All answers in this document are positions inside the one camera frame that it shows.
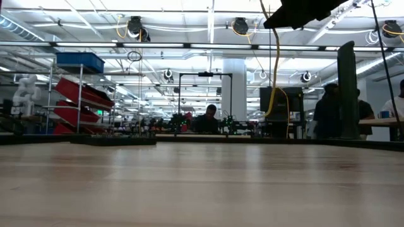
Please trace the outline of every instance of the person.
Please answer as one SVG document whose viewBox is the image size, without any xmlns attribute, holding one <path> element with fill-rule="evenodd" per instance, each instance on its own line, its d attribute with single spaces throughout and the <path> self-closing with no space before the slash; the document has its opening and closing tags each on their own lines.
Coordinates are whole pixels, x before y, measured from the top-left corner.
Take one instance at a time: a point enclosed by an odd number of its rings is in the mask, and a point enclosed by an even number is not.
<svg viewBox="0 0 404 227">
<path fill-rule="evenodd" d="M 359 119 L 360 120 L 365 120 L 365 119 L 374 119 L 374 112 L 372 110 L 372 107 L 369 103 L 360 100 L 359 95 L 360 95 L 360 90 L 357 90 L 358 94 L 358 108 L 359 108 Z M 360 125 L 359 126 L 359 135 L 361 140 L 366 140 L 368 135 L 372 135 L 372 126 L 368 125 Z"/>
<path fill-rule="evenodd" d="M 216 114 L 216 106 L 208 105 L 204 115 L 195 118 L 192 129 L 197 133 L 212 133 L 217 134 L 219 124 L 217 119 L 214 118 Z"/>
<path fill-rule="evenodd" d="M 398 117 L 404 117 L 404 79 L 400 82 L 400 94 L 394 98 L 394 101 L 396 103 Z M 384 104 L 381 111 L 388 111 L 390 117 L 395 117 L 393 102 L 391 100 L 388 100 L 386 104 Z"/>
<path fill-rule="evenodd" d="M 342 132 L 340 120 L 340 103 L 338 99 L 338 85 L 327 84 L 325 94 L 317 102 L 314 118 L 317 122 L 315 133 L 318 139 L 340 137 Z"/>
</svg>

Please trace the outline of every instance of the metal pole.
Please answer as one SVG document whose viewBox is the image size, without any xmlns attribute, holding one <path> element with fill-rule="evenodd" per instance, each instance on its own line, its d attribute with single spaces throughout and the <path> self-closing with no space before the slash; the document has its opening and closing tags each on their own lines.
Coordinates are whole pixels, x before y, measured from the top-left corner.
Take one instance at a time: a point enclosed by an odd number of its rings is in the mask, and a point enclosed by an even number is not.
<svg viewBox="0 0 404 227">
<path fill-rule="evenodd" d="M 233 104 L 233 74 L 229 74 L 230 76 L 230 116 L 233 116 L 232 114 L 232 104 Z"/>
<path fill-rule="evenodd" d="M 116 97 L 116 84 L 114 84 L 114 106 L 112 107 L 112 134 L 114 134 L 115 127 L 115 97 Z"/>
<path fill-rule="evenodd" d="M 181 112 L 181 78 L 182 78 L 182 73 L 179 74 L 179 91 L 178 91 L 178 114 Z"/>
<path fill-rule="evenodd" d="M 50 73 L 49 73 L 48 106 L 51 105 L 52 76 L 53 76 L 53 64 L 50 67 Z M 49 108 L 46 110 L 46 134 L 47 135 L 48 135 L 48 128 L 49 128 Z"/>
<path fill-rule="evenodd" d="M 77 107 L 77 133 L 80 132 L 80 112 L 81 112 L 81 89 L 83 86 L 83 64 L 80 65 L 80 80 L 78 88 L 78 107 Z"/>
</svg>

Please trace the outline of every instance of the blue box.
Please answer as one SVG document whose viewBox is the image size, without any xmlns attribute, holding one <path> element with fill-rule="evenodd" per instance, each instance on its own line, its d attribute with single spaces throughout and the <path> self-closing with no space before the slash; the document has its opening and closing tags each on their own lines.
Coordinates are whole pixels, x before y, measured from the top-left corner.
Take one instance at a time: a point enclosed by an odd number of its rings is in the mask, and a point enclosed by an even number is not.
<svg viewBox="0 0 404 227">
<path fill-rule="evenodd" d="M 84 65 L 84 73 L 104 73 L 104 61 L 89 52 L 58 52 L 56 65 L 71 73 L 80 73 L 80 65 Z"/>
</svg>

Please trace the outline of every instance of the black monitor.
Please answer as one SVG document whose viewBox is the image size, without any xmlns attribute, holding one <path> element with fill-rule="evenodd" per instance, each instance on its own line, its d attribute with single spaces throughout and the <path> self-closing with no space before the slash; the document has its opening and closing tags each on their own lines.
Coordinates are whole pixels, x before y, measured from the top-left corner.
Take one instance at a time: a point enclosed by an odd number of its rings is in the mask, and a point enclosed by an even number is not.
<svg viewBox="0 0 404 227">
<path fill-rule="evenodd" d="M 289 112 L 300 112 L 300 119 L 303 119 L 303 89 L 296 87 L 282 88 L 287 94 L 289 100 Z M 259 89 L 259 109 L 260 111 L 267 112 L 270 106 L 272 87 Z M 273 100 L 273 107 L 271 114 L 267 117 L 270 120 L 287 120 L 287 100 L 285 94 L 276 89 L 275 97 Z"/>
</svg>

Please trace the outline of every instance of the metal shelving rack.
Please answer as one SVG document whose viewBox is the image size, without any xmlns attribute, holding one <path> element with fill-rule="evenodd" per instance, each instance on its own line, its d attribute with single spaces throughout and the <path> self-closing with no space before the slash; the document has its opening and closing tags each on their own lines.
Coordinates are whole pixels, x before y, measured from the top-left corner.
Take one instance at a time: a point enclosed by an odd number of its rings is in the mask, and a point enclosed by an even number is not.
<svg viewBox="0 0 404 227">
<path fill-rule="evenodd" d="M 78 67 L 77 65 L 59 65 L 59 66 L 69 66 L 69 67 Z M 77 129 L 76 133 L 80 132 L 80 125 L 90 125 L 90 126 L 99 126 L 99 127 L 108 127 L 110 124 L 98 124 L 98 123 L 91 123 L 91 122 L 80 122 L 80 113 L 81 113 L 81 91 L 83 88 L 83 71 L 86 69 L 87 71 L 91 71 L 88 68 L 85 68 L 83 64 L 80 64 L 80 76 L 79 76 L 79 93 L 78 93 L 78 107 L 60 107 L 60 106 L 51 106 L 51 96 L 52 96 L 52 79 L 53 79 L 53 74 L 54 74 L 54 66 L 52 65 L 50 68 L 50 73 L 49 73 L 49 86 L 48 86 L 48 104 L 46 107 L 47 109 L 47 116 L 46 116 L 46 134 L 48 134 L 48 129 L 49 129 L 49 114 L 52 109 L 55 108 L 72 108 L 72 109 L 77 109 Z M 115 105 L 112 107 L 112 110 L 110 112 L 115 113 Z"/>
</svg>

